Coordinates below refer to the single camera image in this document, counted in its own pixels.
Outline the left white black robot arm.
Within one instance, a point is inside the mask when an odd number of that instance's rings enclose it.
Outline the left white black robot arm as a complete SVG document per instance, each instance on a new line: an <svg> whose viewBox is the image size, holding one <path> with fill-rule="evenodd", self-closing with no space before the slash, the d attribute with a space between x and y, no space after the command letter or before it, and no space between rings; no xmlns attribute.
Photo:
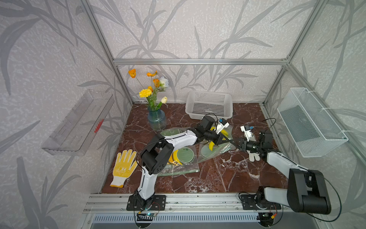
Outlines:
<svg viewBox="0 0 366 229"><path fill-rule="evenodd" d="M184 132L163 136L156 134L141 153L142 178L136 191L139 202L146 203L153 200L157 175L165 168L172 153L183 147L194 146L206 140L215 145L229 142L222 131L229 127L225 119L214 120L205 115L196 127L190 127Z"/></svg>

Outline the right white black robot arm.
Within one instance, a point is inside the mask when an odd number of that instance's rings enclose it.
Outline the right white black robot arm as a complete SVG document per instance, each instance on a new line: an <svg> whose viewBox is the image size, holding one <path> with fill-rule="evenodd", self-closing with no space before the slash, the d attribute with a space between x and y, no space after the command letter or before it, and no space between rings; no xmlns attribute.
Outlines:
<svg viewBox="0 0 366 229"><path fill-rule="evenodd" d="M262 132L258 141L242 138L230 140L237 149L258 155L288 179L286 189L261 186L251 200L263 210L276 203L288 206L294 212L328 215L331 203L323 174L303 168L274 151L272 140L271 133Z"/></svg>

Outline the white work glove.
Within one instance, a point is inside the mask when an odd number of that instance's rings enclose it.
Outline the white work glove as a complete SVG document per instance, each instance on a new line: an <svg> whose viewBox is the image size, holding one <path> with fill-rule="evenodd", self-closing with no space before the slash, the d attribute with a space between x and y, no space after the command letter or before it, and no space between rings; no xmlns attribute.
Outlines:
<svg viewBox="0 0 366 229"><path fill-rule="evenodd" d="M248 155L249 155L250 162L260 161L261 160L261 157L257 153L253 153L253 152L248 151Z"/></svg>

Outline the white plastic basket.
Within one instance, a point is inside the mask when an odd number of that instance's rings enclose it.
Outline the white plastic basket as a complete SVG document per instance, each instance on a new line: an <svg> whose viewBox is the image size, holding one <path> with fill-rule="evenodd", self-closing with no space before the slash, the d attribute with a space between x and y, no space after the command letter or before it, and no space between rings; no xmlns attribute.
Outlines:
<svg viewBox="0 0 366 229"><path fill-rule="evenodd" d="M232 96L227 93L191 91L185 111L191 119L201 120L204 115L230 119L233 116Z"/></svg>

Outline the blue glass vase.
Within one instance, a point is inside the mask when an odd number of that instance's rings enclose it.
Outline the blue glass vase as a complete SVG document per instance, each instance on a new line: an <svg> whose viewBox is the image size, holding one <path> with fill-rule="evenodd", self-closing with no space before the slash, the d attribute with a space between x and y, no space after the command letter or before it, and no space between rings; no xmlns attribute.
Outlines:
<svg viewBox="0 0 366 229"><path fill-rule="evenodd" d="M165 113L163 110L152 110L150 107L148 107L148 121L151 126L151 128L158 132L163 131L167 126L167 119L165 116Z"/></svg>

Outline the artificial flower bouquet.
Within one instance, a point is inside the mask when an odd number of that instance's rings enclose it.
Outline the artificial flower bouquet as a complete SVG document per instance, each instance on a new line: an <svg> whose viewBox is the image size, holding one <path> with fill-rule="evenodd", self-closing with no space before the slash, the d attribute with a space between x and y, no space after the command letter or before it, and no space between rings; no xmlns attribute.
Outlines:
<svg viewBox="0 0 366 229"><path fill-rule="evenodd" d="M164 96L160 101L158 101L157 96L159 92L165 92L169 88L169 80L164 76L157 78L158 72L147 73L146 75L151 79L151 86L143 87L141 82L137 79L136 69L131 69L128 71L129 76L132 79L136 79L140 86L143 88L139 92L140 98L145 98L147 101L147 107L150 111L154 112L159 110L163 104L166 104L168 98Z"/></svg>

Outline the yellow work glove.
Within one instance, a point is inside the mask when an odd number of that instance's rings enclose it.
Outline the yellow work glove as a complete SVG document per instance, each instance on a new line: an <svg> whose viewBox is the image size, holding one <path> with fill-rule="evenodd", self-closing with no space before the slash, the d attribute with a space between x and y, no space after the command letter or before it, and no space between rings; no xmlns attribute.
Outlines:
<svg viewBox="0 0 366 229"><path fill-rule="evenodd" d="M138 162L135 160L136 155L137 152L132 149L123 150L122 153L117 154L112 172L113 180L110 184L111 187L122 188L124 186L125 181L138 166Z"/></svg>

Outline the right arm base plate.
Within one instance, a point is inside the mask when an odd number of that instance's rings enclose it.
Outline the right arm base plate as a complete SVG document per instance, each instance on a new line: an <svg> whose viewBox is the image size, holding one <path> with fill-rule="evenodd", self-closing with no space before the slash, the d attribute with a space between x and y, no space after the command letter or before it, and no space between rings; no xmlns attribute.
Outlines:
<svg viewBox="0 0 366 229"><path fill-rule="evenodd" d="M268 210L277 211L277 206L266 200L257 200L256 194L240 192L238 198L242 204L243 210Z"/></svg>

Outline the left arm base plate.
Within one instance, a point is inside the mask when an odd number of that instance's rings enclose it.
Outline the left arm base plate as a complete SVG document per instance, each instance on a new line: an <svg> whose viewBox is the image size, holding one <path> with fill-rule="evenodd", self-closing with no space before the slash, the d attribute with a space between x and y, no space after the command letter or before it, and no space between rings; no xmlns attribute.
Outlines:
<svg viewBox="0 0 366 229"><path fill-rule="evenodd" d="M127 211L143 211L143 210L165 210L166 195L153 195L144 200L139 194L131 195L127 202Z"/></svg>

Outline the aluminium front rail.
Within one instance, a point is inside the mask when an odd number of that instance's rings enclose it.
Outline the aluminium front rail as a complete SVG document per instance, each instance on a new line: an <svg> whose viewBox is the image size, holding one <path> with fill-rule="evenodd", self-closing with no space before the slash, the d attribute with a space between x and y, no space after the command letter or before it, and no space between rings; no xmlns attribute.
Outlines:
<svg viewBox="0 0 366 229"><path fill-rule="evenodd" d="M165 194L163 203L154 204L159 213L239 213L271 212L281 213L285 208L258 209L254 204L242 203L238 193L172 193ZM84 207L84 214L97 213L132 213L127 207L134 207L129 194L92 194Z"/></svg>

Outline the clear acrylic wall shelf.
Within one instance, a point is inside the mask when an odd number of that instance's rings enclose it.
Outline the clear acrylic wall shelf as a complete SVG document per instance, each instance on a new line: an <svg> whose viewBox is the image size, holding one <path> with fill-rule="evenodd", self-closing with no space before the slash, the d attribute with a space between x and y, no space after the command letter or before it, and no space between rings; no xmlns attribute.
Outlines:
<svg viewBox="0 0 366 229"><path fill-rule="evenodd" d="M114 104L111 93L87 90L42 144L53 156L83 156Z"/></svg>

